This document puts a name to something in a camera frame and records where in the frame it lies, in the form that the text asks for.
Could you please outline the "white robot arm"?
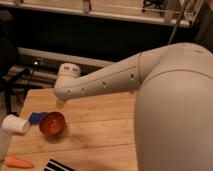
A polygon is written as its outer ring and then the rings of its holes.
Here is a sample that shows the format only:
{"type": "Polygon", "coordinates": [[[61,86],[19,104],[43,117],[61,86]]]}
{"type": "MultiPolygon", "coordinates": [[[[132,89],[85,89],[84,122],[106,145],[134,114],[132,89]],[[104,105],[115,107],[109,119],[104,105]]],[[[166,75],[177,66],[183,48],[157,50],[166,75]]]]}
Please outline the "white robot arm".
{"type": "Polygon", "coordinates": [[[213,53],[177,43],[137,53],[82,76],[60,66],[57,99],[135,90],[139,171],[213,171],[213,53]]]}

